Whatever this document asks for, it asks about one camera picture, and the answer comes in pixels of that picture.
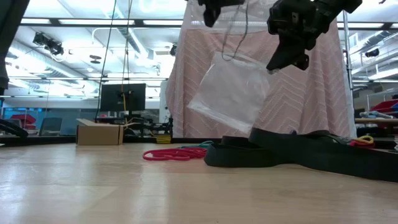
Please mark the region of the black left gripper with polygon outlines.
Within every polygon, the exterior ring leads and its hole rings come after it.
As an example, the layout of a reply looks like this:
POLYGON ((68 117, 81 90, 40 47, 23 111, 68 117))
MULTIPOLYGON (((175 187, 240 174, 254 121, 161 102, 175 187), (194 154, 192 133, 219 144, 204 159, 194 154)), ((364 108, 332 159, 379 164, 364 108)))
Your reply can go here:
POLYGON ((205 5, 203 20, 207 27, 213 27, 220 16, 220 7, 210 6, 236 6, 244 4, 245 0, 198 0, 199 5, 205 5))

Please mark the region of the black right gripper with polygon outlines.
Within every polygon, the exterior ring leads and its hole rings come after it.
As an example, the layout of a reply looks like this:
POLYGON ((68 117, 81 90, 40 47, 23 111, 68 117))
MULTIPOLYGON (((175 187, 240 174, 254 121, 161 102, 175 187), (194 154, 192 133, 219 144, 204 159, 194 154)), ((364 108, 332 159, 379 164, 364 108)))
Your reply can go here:
POLYGON ((293 65, 301 70, 309 66, 311 50, 322 33, 327 33, 330 24, 338 15, 338 3, 332 0, 278 0, 269 9, 267 20, 269 32, 303 44, 280 42, 267 64, 269 71, 293 65))

